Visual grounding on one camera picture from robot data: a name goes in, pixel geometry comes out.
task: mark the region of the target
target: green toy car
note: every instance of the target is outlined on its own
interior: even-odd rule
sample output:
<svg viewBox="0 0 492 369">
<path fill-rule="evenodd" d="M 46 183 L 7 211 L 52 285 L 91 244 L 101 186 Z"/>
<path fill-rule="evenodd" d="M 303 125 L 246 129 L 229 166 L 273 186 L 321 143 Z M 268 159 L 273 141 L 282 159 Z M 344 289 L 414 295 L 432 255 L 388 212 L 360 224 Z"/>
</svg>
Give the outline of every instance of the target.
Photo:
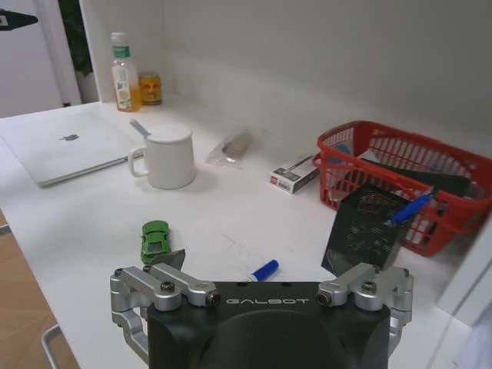
<svg viewBox="0 0 492 369">
<path fill-rule="evenodd" d="M 149 265 L 157 255 L 171 252 L 169 224 L 166 221 L 149 221 L 143 225 L 140 258 Z"/>
</svg>

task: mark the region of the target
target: black mesh pencil holder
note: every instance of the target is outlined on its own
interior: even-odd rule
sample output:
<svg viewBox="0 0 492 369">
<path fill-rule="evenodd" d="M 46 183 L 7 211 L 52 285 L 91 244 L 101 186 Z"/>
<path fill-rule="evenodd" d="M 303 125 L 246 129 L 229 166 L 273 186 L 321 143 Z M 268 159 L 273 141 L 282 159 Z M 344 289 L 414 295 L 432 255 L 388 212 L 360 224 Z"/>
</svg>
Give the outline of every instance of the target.
<svg viewBox="0 0 492 369">
<path fill-rule="evenodd" d="M 341 201 L 321 265 L 341 275 L 364 262 L 382 270 L 393 264 L 413 219 L 384 224 L 408 200 L 372 184 L 364 184 Z"/>
</svg>

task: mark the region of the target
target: silver laptop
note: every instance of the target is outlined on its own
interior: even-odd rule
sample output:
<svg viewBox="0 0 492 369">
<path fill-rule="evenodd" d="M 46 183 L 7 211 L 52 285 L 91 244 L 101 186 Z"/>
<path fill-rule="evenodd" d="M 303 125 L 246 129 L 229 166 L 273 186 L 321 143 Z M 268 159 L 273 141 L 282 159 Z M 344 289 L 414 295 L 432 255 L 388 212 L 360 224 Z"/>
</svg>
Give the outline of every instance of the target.
<svg viewBox="0 0 492 369">
<path fill-rule="evenodd" d="M 135 146 L 94 113 L 13 125 L 2 137 L 41 187 L 123 162 Z"/>
</svg>

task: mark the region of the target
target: small can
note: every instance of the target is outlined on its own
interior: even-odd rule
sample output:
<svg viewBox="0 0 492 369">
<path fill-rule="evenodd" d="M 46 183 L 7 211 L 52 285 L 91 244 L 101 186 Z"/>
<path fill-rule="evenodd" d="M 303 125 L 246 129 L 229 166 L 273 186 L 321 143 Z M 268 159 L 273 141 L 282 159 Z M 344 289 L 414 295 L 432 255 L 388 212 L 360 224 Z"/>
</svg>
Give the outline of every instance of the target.
<svg viewBox="0 0 492 369">
<path fill-rule="evenodd" d="M 157 73 L 146 71 L 138 74 L 140 82 L 141 103 L 159 105 L 162 103 L 161 78 Z"/>
</svg>

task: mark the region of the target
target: red plastic basket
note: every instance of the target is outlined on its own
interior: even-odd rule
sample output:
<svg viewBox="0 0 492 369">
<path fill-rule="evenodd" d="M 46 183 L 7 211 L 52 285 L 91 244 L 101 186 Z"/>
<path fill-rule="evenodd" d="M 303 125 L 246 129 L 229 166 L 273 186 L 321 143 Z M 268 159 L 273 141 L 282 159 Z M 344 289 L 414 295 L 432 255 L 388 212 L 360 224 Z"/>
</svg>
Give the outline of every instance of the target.
<svg viewBox="0 0 492 369">
<path fill-rule="evenodd" d="M 347 150 L 341 151 L 341 145 Z M 490 159 L 372 121 L 352 121 L 327 131 L 319 137 L 317 146 L 321 152 L 313 162 L 320 168 L 321 201 L 333 209 L 338 209 L 344 196 L 366 182 L 408 200 L 429 188 L 421 181 L 358 158 L 367 150 L 376 155 L 381 165 L 395 169 L 470 179 L 470 189 L 475 194 L 459 197 L 439 191 L 435 201 L 415 218 L 405 246 L 418 254 L 431 256 L 455 234 L 476 231 L 490 211 Z"/>
</svg>

